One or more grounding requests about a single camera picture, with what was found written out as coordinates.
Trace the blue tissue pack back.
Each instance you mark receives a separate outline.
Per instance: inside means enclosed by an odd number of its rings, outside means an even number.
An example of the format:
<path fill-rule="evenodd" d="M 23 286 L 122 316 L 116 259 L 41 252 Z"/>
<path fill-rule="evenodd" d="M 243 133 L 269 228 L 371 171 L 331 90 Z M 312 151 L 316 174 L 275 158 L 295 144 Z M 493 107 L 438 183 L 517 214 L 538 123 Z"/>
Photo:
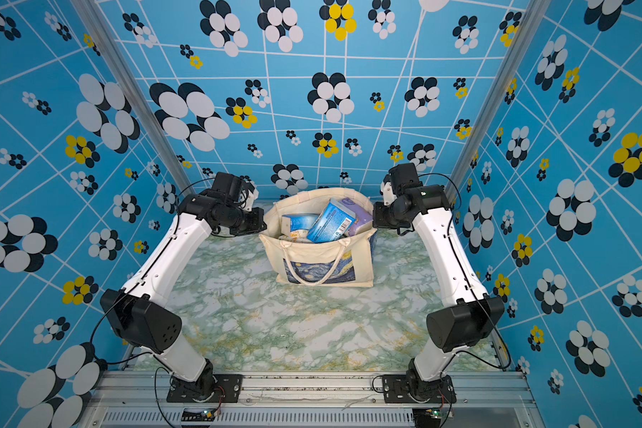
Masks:
<path fill-rule="evenodd" d="M 330 200 L 319 215 L 307 238 L 313 244 L 324 244 L 340 239 L 355 223 L 356 215 L 340 201 Z"/>

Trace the blue tissue pack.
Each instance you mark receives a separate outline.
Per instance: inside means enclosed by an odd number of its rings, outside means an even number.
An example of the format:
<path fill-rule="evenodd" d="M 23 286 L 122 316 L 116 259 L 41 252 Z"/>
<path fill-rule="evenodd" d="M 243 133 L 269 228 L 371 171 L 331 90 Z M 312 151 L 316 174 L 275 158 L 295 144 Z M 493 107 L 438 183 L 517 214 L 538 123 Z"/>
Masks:
<path fill-rule="evenodd" d="M 281 233 L 289 238 L 306 239 L 318 217 L 309 213 L 285 214 L 280 220 Z"/>
<path fill-rule="evenodd" d="M 319 215 L 307 238 L 313 244 L 324 244 L 340 239 L 355 223 L 356 215 L 340 201 L 330 200 Z"/>

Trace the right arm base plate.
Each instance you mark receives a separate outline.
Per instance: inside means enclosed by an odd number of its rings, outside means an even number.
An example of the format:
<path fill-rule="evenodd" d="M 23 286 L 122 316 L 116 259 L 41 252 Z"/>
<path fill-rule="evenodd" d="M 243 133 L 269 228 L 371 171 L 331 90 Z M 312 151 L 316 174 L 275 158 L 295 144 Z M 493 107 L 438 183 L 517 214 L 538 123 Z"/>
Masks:
<path fill-rule="evenodd" d="M 387 404 L 454 404 L 457 396 L 450 376 L 423 381 L 417 373 L 383 374 L 381 388 Z"/>

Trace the purple tissue pack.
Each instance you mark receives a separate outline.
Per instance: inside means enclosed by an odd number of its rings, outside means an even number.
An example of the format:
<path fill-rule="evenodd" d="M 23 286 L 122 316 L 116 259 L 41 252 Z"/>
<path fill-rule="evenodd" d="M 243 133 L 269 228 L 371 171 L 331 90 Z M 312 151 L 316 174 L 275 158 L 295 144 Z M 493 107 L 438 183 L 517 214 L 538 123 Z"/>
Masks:
<path fill-rule="evenodd" d="M 347 236 L 355 236 L 373 228 L 373 216 L 350 198 L 341 201 L 344 208 L 354 214 L 354 222 L 345 232 Z"/>

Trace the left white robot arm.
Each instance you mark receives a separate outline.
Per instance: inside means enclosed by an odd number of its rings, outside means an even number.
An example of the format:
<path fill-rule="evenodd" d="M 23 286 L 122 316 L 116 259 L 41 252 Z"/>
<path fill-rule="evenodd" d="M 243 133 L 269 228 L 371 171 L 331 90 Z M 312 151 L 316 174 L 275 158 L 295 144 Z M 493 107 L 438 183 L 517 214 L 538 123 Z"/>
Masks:
<path fill-rule="evenodd" d="M 175 402 L 224 399 L 213 365 L 187 342 L 181 317 L 167 304 L 178 277 L 200 245 L 213 233 L 255 235 L 267 227 L 264 211 L 249 181 L 219 172 L 210 188 L 188 194 L 178 205 L 169 230 L 149 259 L 121 289 L 107 290 L 100 303 L 112 331 L 144 349 L 169 371 L 169 396 Z"/>

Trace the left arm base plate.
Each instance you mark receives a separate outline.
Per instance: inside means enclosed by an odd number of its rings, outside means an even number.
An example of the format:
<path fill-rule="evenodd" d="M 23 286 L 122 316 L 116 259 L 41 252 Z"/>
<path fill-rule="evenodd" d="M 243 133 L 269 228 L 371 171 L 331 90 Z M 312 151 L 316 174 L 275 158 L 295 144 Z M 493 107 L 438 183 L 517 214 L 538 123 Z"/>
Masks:
<path fill-rule="evenodd" d="M 237 403 L 244 376 L 239 374 L 208 374 L 189 383 L 171 377 L 167 402 L 169 403 Z"/>

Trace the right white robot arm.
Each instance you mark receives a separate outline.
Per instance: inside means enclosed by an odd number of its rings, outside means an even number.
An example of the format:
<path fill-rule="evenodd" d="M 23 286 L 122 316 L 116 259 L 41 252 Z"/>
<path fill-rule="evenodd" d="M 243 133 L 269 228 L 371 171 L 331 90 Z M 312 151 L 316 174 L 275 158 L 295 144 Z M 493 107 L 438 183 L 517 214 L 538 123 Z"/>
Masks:
<path fill-rule="evenodd" d="M 444 187 L 425 185 L 412 163 L 389 170 L 383 201 L 374 206 L 374 224 L 399 235 L 418 234 L 433 264 L 443 307 L 427 315 L 429 338 L 409 362 L 403 385 L 383 380 L 388 402 L 455 402 L 448 369 L 495 331 L 505 309 L 502 299 L 488 294 L 476 276 L 453 220 Z"/>

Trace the cream canvas tote bag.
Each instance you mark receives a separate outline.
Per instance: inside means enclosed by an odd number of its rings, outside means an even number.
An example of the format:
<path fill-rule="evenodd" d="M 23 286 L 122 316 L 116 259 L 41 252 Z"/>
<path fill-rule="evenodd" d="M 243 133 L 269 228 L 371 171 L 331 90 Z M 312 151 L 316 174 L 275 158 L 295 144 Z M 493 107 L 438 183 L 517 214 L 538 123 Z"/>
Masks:
<path fill-rule="evenodd" d="M 264 215 L 267 228 L 260 234 L 272 269 L 280 284 L 306 286 L 371 287 L 374 285 L 372 243 L 376 229 L 344 236 L 324 244 L 284 239 L 282 219 L 286 214 L 320 214 L 333 201 L 350 199 L 370 212 L 371 201 L 346 187 L 305 191 L 279 201 Z"/>

